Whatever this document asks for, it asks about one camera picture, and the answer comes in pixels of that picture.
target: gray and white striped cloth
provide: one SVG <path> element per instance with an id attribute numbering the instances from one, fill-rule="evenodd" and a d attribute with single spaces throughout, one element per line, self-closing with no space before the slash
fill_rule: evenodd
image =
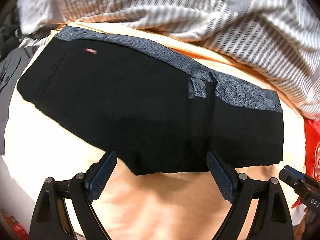
<path id="1" fill-rule="evenodd" d="M 305 0 L 19 0 L 21 30 L 114 22 L 228 55 L 320 120 L 320 22 Z"/>

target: blue gripper pad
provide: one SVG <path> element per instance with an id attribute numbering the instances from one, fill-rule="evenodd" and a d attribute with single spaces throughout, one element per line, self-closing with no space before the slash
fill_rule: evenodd
<path id="1" fill-rule="evenodd" d="M 112 151 L 105 153 L 99 162 L 92 164 L 87 170 L 84 185 L 89 190 L 87 199 L 90 203 L 100 198 L 116 164 L 117 155 Z"/>
<path id="2" fill-rule="evenodd" d="M 235 191 L 237 188 L 238 173 L 231 165 L 225 163 L 215 151 L 209 151 L 206 160 L 209 171 L 211 172 L 221 195 L 225 200 L 228 200 L 233 204 L 236 199 Z"/>

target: gray garment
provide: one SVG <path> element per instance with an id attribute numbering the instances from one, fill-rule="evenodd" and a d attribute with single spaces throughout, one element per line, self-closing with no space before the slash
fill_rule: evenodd
<path id="1" fill-rule="evenodd" d="M 205 82 L 216 82 L 215 95 L 233 106 L 281 112 L 280 100 L 275 91 L 262 89 L 247 81 L 203 66 L 195 60 L 173 51 L 157 42 L 147 39 L 104 34 L 95 31 L 66 26 L 55 35 L 64 41 L 96 40 L 114 43 L 135 49 L 161 60 L 191 76 L 188 84 L 189 98 L 206 97 Z"/>
<path id="2" fill-rule="evenodd" d="M 37 49 L 38 46 L 14 49 L 0 62 L 0 155 L 4 154 L 4 131 L 14 87 Z"/>
<path id="3" fill-rule="evenodd" d="M 21 30 L 113 22 L 228 55 L 320 119 L 320 22 L 306 0 L 19 0 Z"/>

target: black garment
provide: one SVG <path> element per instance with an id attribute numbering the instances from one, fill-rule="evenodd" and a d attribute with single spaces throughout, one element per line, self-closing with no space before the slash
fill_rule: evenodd
<path id="1" fill-rule="evenodd" d="M 0 155 L 4 154 L 4 130 L 14 87 L 37 49 L 38 46 L 14 49 L 0 63 Z"/>
<path id="2" fill-rule="evenodd" d="M 207 171 L 209 149 L 234 167 L 282 160 L 281 112 L 230 105 L 214 79 L 202 80 L 205 96 L 190 95 L 190 78 L 135 49 L 54 38 L 17 88 L 62 127 L 116 150 L 136 175 Z"/>

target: striped fabric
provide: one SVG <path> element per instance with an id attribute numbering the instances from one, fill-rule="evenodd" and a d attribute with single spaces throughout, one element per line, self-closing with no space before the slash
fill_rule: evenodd
<path id="1" fill-rule="evenodd" d="M 320 120 L 320 22 L 305 0 L 19 0 L 21 30 L 114 22 L 223 53 Z"/>

